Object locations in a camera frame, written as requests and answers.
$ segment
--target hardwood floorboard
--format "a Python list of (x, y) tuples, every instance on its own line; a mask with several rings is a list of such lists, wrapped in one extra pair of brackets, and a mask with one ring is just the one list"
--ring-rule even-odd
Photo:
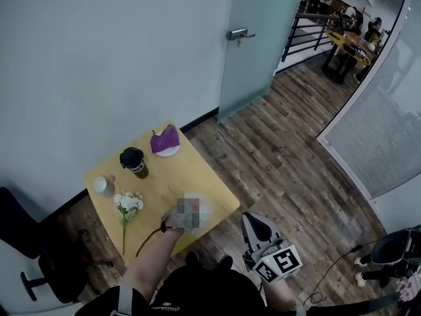
[[(316, 141), (357, 86), (351, 73), (341, 86), (327, 79), (320, 68), (324, 59), (317, 57), (277, 75), (270, 92), (220, 124), (210, 118), (186, 133), (241, 205), (173, 257), (166, 275), (183, 265), (186, 253), (194, 249), (206, 267), (230, 254), (235, 269), (260, 284), (242, 260), (245, 244), (239, 222), (242, 213), (252, 211), (274, 221), (284, 238), (297, 247), (304, 266), (287, 281), (304, 301), (339, 256), (385, 234), (369, 204)], [(93, 285), (103, 292), (116, 284), (126, 265), (89, 197), (63, 213), (59, 221), (71, 238), (80, 229), (89, 231), (86, 248), (94, 260), (112, 259), (113, 268), (88, 268)], [(353, 258), (371, 247), (339, 261), (318, 289), (323, 294), (320, 305), (361, 302), (393, 291), (393, 284), (384, 291), (376, 282), (364, 288), (355, 284)], [(92, 298), (89, 288), (80, 296), (83, 302)], [(377, 315), (392, 315), (393, 310)]]

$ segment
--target shoe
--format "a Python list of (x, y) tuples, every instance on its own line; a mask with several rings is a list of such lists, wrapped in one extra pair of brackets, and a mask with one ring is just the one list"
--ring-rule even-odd
[(186, 266), (199, 266), (200, 259), (197, 253), (193, 250), (189, 251), (186, 255)]
[(360, 271), (355, 274), (355, 280), (357, 280), (358, 287), (363, 287), (367, 283), (367, 280), (362, 278), (362, 272)]
[(360, 267), (367, 267), (366, 263), (361, 262), (362, 257), (356, 257), (354, 260), (354, 264)]
[(216, 265), (217, 269), (222, 271), (229, 271), (233, 264), (232, 257), (229, 255), (224, 255), (221, 260), (219, 260), (218, 264)]

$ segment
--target black cable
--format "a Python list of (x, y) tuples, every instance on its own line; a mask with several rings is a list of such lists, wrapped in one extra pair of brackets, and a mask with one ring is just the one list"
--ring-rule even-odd
[(161, 228), (159, 227), (159, 228), (157, 228), (156, 230), (154, 230), (152, 233), (150, 233), (150, 235), (146, 238), (146, 240), (145, 241), (143, 241), (143, 243), (142, 243), (142, 245), (139, 247), (139, 249), (137, 250), (137, 252), (136, 252), (136, 257), (139, 255), (139, 252), (141, 251), (141, 249), (144, 247), (144, 245), (149, 241), (149, 239), (150, 238), (152, 238), (152, 236), (155, 234), (155, 233), (157, 233), (157, 232), (159, 232), (159, 231), (161, 231)]
[[(311, 293), (311, 295), (308, 297), (308, 298), (306, 298), (305, 299), (305, 301), (303, 302), (303, 305), (305, 305), (306, 304), (306, 302), (308, 301), (308, 300), (310, 300), (310, 302), (312, 303), (312, 304), (317, 304), (317, 303), (320, 303), (322, 300), (323, 300), (323, 294), (321, 293), (321, 292), (316, 292), (316, 290), (317, 290), (317, 288), (320, 286), (320, 284), (322, 283), (322, 281), (324, 280), (324, 278), (328, 275), (328, 273), (330, 272), (330, 269), (332, 269), (333, 267), (334, 267), (334, 265), (336, 265), (336, 263), (338, 263), (339, 262), (339, 260), (341, 260), (341, 259), (343, 259), (345, 256), (347, 256), (347, 255), (349, 255), (349, 254), (351, 254), (351, 253), (355, 253), (356, 251), (359, 251), (361, 248), (363, 248), (363, 247), (365, 247), (365, 246), (367, 246), (367, 245), (369, 245), (369, 244), (373, 244), (374, 242), (377, 242), (378, 240), (380, 240), (380, 239), (377, 239), (377, 240), (374, 240), (374, 241), (371, 241), (371, 242), (367, 242), (366, 244), (363, 244), (363, 245), (358, 245), (357, 247), (354, 247), (353, 249), (351, 249), (350, 251), (348, 251), (348, 253), (346, 253), (346, 254), (343, 254), (342, 256), (340, 256), (330, 267), (329, 267), (329, 269), (324, 273), (324, 275), (323, 275), (323, 277), (322, 277), (322, 279), (320, 280), (320, 281), (318, 281), (318, 284), (316, 285), (316, 288), (314, 288), (314, 290), (312, 291), (312, 293)], [(313, 301), (312, 300), (312, 298), (315, 296), (315, 295), (317, 295), (317, 294), (319, 294), (320, 295), (320, 299), (318, 300), (318, 301)]]

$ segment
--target wooden table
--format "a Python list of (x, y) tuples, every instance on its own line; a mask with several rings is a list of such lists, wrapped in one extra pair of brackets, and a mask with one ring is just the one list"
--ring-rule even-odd
[(350, 40), (353, 43), (357, 44), (359, 47), (365, 50), (367, 57), (370, 59), (370, 61), (373, 61), (376, 58), (377, 53), (371, 50), (368, 47), (368, 44), (363, 39), (361, 39), (358, 35), (356, 35), (354, 32), (345, 32), (345, 35), (346, 35), (346, 38), (350, 38)]
[[(162, 131), (168, 124), (169, 122), (155, 128), (155, 132)], [(137, 147), (144, 152), (145, 162), (149, 169), (149, 175), (145, 179), (140, 179), (129, 170), (122, 168), (119, 156), (126, 147), (86, 172), (85, 184), (93, 205), (112, 242), (127, 263), (135, 259), (136, 251), (141, 243), (159, 227), (162, 215), (170, 206), (176, 205), (177, 198), (182, 198), (184, 192), (199, 192), (212, 203), (214, 219), (209, 223), (209, 229), (215, 227), (239, 207), (239, 201), (233, 193), (187, 138), (180, 131), (178, 134), (181, 141), (180, 150), (171, 157), (159, 157), (152, 153), (150, 145), (152, 130), (126, 146)], [(122, 254), (123, 229), (117, 217), (113, 196), (103, 197), (94, 191), (93, 179), (97, 176), (114, 177), (114, 194), (140, 192), (143, 195), (144, 208), (138, 211), (135, 218), (128, 223), (124, 255)], [(176, 244), (173, 255), (206, 232), (207, 230), (201, 230), (198, 235), (183, 235)], [(161, 233), (155, 234), (142, 251), (149, 248), (160, 237)]]
[[(323, 64), (322, 70), (324, 74), (331, 80), (337, 83), (342, 83), (348, 72), (352, 69), (353, 66), (355, 66), (356, 62), (362, 62), (365, 65), (371, 65), (371, 60), (367, 56), (359, 57), (358, 55), (352, 55), (350, 52), (345, 50), (345, 45), (351, 46), (351, 44), (353, 43), (351, 39), (347, 39), (345, 36), (337, 32), (333, 32), (331, 30), (327, 30), (326, 35), (332, 40), (334, 46), (332, 47), (332, 50), (330, 51), (326, 62)], [(340, 61), (339, 66), (336, 70), (332, 70), (329, 68), (329, 63), (334, 57), (337, 48), (340, 48), (343, 52), (347, 54), (347, 56), (345, 57), (345, 60)], [(344, 65), (345, 69), (341, 74), (340, 72)]]

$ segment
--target paper cup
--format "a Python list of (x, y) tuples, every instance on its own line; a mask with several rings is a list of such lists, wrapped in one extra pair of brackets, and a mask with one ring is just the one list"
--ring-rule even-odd
[(93, 189), (104, 197), (110, 197), (114, 194), (114, 185), (103, 176), (98, 176), (93, 180)]

